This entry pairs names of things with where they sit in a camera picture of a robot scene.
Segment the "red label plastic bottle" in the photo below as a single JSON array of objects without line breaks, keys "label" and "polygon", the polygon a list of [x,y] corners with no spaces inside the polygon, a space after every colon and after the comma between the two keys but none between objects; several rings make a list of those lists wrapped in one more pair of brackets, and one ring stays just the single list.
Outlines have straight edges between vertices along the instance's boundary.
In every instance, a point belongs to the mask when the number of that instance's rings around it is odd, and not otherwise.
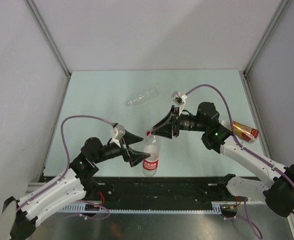
[{"label": "red label plastic bottle", "polygon": [[156,135],[149,135],[145,140],[143,151],[149,153],[150,157],[143,160],[142,172],[146,177],[153,177],[158,169],[161,151],[160,138]]}]

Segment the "clear plastic water bottle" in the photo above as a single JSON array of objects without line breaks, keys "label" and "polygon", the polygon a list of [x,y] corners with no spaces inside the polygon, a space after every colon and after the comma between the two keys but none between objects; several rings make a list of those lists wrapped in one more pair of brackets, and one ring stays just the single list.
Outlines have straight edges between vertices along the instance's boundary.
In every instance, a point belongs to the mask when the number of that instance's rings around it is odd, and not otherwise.
[{"label": "clear plastic water bottle", "polygon": [[153,86],[148,90],[141,91],[128,97],[124,105],[127,107],[143,104],[147,101],[157,98],[161,94],[161,89],[158,85]]}]

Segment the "yellow red tea bottle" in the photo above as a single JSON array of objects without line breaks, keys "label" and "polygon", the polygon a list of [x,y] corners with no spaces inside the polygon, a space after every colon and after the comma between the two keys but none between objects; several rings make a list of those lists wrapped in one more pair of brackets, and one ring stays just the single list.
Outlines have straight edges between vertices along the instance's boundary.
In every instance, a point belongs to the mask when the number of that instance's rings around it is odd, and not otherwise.
[{"label": "yellow red tea bottle", "polygon": [[250,144],[254,143],[257,140],[260,133],[259,130],[239,123],[237,121],[233,121],[232,124],[230,124],[230,122],[227,120],[220,120],[219,123],[222,124],[225,128],[229,129],[231,132],[233,126],[235,135],[239,139],[242,139]]}]

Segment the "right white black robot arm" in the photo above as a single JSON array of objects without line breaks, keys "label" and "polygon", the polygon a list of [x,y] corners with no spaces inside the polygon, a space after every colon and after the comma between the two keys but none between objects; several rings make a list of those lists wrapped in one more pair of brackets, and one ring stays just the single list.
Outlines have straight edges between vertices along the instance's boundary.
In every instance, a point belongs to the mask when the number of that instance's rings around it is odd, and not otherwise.
[{"label": "right white black robot arm", "polygon": [[217,188],[218,196],[229,201],[234,196],[264,201],[277,215],[288,217],[294,212],[294,164],[287,167],[245,147],[237,136],[219,123],[219,112],[212,102],[198,105],[196,115],[182,114],[172,106],[169,113],[151,129],[151,134],[168,139],[180,131],[202,132],[208,150],[222,154],[253,173],[250,180],[228,174]]}]

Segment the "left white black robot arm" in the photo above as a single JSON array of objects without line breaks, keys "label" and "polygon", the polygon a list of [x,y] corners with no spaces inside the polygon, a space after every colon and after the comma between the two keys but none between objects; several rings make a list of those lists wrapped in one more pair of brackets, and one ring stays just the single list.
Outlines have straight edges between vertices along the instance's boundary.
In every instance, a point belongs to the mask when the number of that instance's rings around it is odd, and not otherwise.
[{"label": "left white black robot arm", "polygon": [[133,150],[130,146],[142,142],[143,138],[128,131],[116,139],[110,138],[107,144],[97,137],[88,138],[79,155],[69,163],[65,171],[19,199],[9,197],[3,207],[15,203],[16,213],[9,228],[9,240],[25,240],[30,237],[47,218],[65,206],[97,196],[98,184],[94,175],[99,171],[98,163],[122,157],[131,167],[141,163],[150,154]]}]

